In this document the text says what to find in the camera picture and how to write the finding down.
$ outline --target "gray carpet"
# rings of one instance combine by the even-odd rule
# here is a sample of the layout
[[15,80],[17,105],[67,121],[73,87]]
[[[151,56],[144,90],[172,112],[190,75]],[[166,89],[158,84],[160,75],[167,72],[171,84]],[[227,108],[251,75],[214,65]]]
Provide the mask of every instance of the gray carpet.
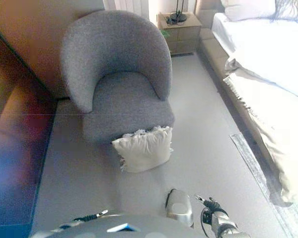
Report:
[[270,169],[267,165],[264,165],[265,168],[263,168],[265,159],[260,156],[260,153],[256,153],[259,155],[257,158],[254,156],[242,133],[234,134],[230,137],[246,162],[249,170],[254,175],[254,178],[286,235],[289,238],[298,238],[298,204],[284,203],[282,201],[280,197],[281,184],[279,180],[273,176],[271,171],[269,172]]

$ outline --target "gray armchair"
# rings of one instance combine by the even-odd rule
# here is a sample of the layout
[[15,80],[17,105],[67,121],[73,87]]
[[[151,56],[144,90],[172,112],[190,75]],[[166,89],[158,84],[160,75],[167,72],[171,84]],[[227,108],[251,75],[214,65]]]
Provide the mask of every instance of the gray armchair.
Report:
[[84,114],[87,140],[107,143],[140,128],[173,126],[170,53],[149,21],[125,11],[77,20],[63,39],[61,70]]

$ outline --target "lamp base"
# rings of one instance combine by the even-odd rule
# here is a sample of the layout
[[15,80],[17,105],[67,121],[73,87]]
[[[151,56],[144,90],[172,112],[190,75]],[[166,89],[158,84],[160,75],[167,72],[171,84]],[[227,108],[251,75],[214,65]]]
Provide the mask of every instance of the lamp base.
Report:
[[178,23],[178,22],[184,22],[187,19],[187,16],[182,13],[174,13],[170,15],[170,18],[173,22]]

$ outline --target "bedside table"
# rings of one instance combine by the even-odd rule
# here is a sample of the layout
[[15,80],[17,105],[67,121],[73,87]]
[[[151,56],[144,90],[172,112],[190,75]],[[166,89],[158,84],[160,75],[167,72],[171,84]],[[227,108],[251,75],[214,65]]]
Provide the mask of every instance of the bedside table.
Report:
[[184,14],[187,20],[174,25],[166,23],[166,18],[170,17],[170,13],[158,15],[158,28],[169,35],[165,37],[165,40],[172,55],[194,52],[198,45],[202,25],[193,13],[184,12]]

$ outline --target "bed frame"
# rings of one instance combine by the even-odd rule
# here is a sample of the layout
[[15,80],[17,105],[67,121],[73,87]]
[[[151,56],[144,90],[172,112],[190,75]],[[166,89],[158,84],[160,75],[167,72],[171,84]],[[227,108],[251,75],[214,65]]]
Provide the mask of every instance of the bed frame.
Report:
[[278,178],[279,171],[274,164],[270,153],[268,152],[261,135],[252,121],[248,110],[245,108],[243,103],[237,99],[235,94],[231,91],[228,85],[223,81],[226,78],[224,72],[224,65],[228,59],[228,54],[224,51],[222,46],[219,44],[217,39],[214,37],[211,27],[213,23],[213,17],[217,12],[224,12],[224,8],[221,4],[221,0],[197,0],[195,6],[195,15],[200,20],[202,24],[202,29],[199,36],[199,44],[197,53],[202,59],[207,59],[210,63],[213,71],[216,74],[216,80],[218,84],[227,93],[234,107],[236,108],[238,114],[240,115],[242,121],[245,123],[248,131],[252,135],[254,141],[259,147],[263,157],[269,164],[271,170]]

